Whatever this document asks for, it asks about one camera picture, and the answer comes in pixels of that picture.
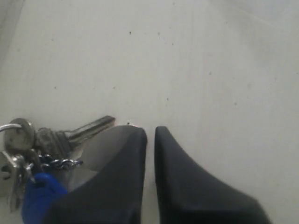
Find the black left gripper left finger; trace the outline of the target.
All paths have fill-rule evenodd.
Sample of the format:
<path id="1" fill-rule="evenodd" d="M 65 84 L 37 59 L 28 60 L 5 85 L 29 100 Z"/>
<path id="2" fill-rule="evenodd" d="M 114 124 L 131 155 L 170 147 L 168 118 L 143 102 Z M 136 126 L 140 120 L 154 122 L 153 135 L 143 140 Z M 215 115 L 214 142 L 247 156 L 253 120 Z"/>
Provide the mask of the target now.
<path id="1" fill-rule="evenodd" d="M 87 142 L 83 164 L 54 176 L 67 189 L 46 212 L 45 224 L 138 224 L 141 221 L 147 135 L 115 126 Z"/>

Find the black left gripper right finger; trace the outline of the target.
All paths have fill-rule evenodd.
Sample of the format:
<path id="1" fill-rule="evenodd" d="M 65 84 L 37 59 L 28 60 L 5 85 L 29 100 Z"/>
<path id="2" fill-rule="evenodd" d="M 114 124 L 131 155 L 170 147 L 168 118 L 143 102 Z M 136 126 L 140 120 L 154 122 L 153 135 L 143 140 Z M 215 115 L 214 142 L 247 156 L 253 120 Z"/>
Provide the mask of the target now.
<path id="1" fill-rule="evenodd" d="M 260 203 L 204 170 L 169 129 L 155 130 L 155 180 L 162 224 L 269 224 Z"/>

